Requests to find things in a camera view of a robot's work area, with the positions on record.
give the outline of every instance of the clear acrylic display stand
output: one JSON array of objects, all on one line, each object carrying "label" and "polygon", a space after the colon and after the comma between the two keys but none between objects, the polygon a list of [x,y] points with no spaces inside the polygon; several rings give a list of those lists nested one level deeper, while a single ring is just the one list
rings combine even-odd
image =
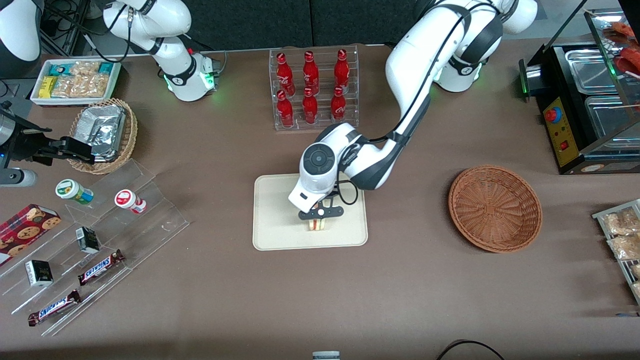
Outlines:
[{"label": "clear acrylic display stand", "polygon": [[[347,106],[344,111],[344,121],[358,127],[360,123],[360,78],[358,47],[350,46],[326,46],[309,47],[305,49],[274,49],[269,51],[269,78],[271,80],[271,102],[273,103],[273,118],[276,130],[306,130],[324,129],[332,124],[331,120],[331,99],[333,98],[333,88],[335,80],[333,78],[333,68],[338,61],[338,50],[347,51],[347,62],[349,63],[349,91],[344,94]],[[313,125],[307,124],[302,110],[302,99],[305,98],[305,79],[302,74],[302,67],[305,65],[305,51],[313,51],[316,65],[320,73],[320,92],[316,95],[318,102],[317,122]],[[296,93],[289,98],[293,105],[293,127],[284,127],[278,117],[278,98],[276,93],[280,90],[278,81],[278,62],[276,55],[284,53],[287,63],[293,71],[293,83],[296,86]]]},{"label": "clear acrylic display stand", "polygon": [[[12,314],[24,318],[27,326],[29,314],[78,289],[82,303],[73,306],[62,315],[53,315],[36,329],[42,336],[55,335],[103,296],[115,284],[133,271],[142,261],[181,232],[189,223],[180,211],[160,192],[152,181],[153,175],[134,160],[89,186],[95,197],[87,206],[69,202],[67,209],[74,223],[63,228],[40,246],[30,246],[28,254],[11,264],[0,275],[0,301],[12,310]],[[117,191],[130,189],[147,202],[142,214],[115,206]],[[76,229],[92,228],[100,241],[96,254],[81,252],[76,241]],[[120,249],[126,260],[96,280],[80,286],[77,276]],[[24,263],[32,259],[48,261],[53,272],[52,285],[31,287],[26,277]]]}]

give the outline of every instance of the empty wicker basket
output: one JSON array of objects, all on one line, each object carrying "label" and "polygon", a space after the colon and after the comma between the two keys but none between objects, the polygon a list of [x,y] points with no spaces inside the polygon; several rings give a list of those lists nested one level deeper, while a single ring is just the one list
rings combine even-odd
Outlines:
[{"label": "empty wicker basket", "polygon": [[[69,160],[71,166],[78,171],[89,172],[95,175],[108,174],[120,168],[131,158],[133,148],[136,145],[136,136],[138,135],[138,121],[136,119],[136,114],[131,111],[131,108],[126,102],[120,99],[107,99],[101,102],[96,102],[95,104],[89,105],[89,108],[107,105],[121,106],[127,112],[127,117],[124,121],[124,129],[122,130],[122,137],[120,138],[120,150],[118,151],[118,157],[110,163],[95,163],[93,165],[77,160]],[[82,113],[79,113],[78,116],[76,116],[76,121],[71,125],[69,136],[73,136],[76,132],[76,126],[78,125],[80,114]]]},{"label": "empty wicker basket", "polygon": [[542,227],[542,207],[531,186],[492,165],[466,169],[454,180],[449,212],[464,237],[492,252],[522,250]]}]

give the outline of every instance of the metal food pan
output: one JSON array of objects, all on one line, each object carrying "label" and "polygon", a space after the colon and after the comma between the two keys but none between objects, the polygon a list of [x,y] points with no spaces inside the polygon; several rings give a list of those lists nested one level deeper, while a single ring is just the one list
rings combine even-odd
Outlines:
[{"label": "metal food pan", "polygon": [[617,94],[599,50],[572,50],[564,56],[579,92],[585,95]]},{"label": "metal food pan", "polygon": [[[591,125],[599,138],[610,134],[615,129],[628,123],[629,116],[624,108],[611,109],[621,106],[620,96],[591,96],[584,101],[589,113]],[[640,127],[634,126],[616,136],[606,145],[612,148],[640,147]]]}]

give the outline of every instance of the red bottle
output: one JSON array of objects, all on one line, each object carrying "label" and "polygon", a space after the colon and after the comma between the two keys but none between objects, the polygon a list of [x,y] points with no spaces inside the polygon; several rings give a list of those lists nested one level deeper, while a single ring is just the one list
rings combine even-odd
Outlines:
[{"label": "red bottle", "polygon": [[293,85],[293,72],[287,64],[287,57],[283,53],[276,55],[278,61],[278,81],[280,82],[280,88],[284,90],[289,97],[296,93],[296,86]]},{"label": "red bottle", "polygon": [[347,102],[342,96],[342,88],[336,86],[333,89],[333,99],[331,99],[331,121],[342,122],[344,120],[344,110],[347,107]]},{"label": "red bottle", "polygon": [[305,112],[305,121],[307,124],[315,124],[318,115],[318,101],[314,96],[313,90],[309,86],[305,88],[305,98],[302,99],[302,108]]},{"label": "red bottle", "polygon": [[347,62],[347,51],[338,50],[338,62],[333,68],[333,76],[335,77],[335,86],[342,88],[342,93],[349,92],[349,63]]},{"label": "red bottle", "polygon": [[314,54],[311,51],[305,51],[305,66],[302,68],[305,75],[305,86],[309,86],[314,95],[320,92],[320,79],[318,65],[314,61]]},{"label": "red bottle", "polygon": [[293,126],[293,107],[291,106],[291,102],[287,99],[287,94],[283,90],[278,90],[278,116],[280,117],[280,122],[284,127],[292,127]]}]

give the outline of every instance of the beige tray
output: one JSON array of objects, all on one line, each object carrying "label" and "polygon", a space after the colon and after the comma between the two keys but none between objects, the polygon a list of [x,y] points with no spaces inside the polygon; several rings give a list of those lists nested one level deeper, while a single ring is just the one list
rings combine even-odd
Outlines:
[{"label": "beige tray", "polygon": [[[298,218],[298,209],[288,199],[298,174],[266,175],[255,181],[253,193],[253,246],[264,250],[313,249],[319,247],[361,246],[367,242],[367,213],[364,192],[347,206],[338,197],[333,204],[344,208],[344,215],[327,218],[322,231],[310,231],[308,222]],[[340,186],[347,201],[355,196],[351,184]]]}]

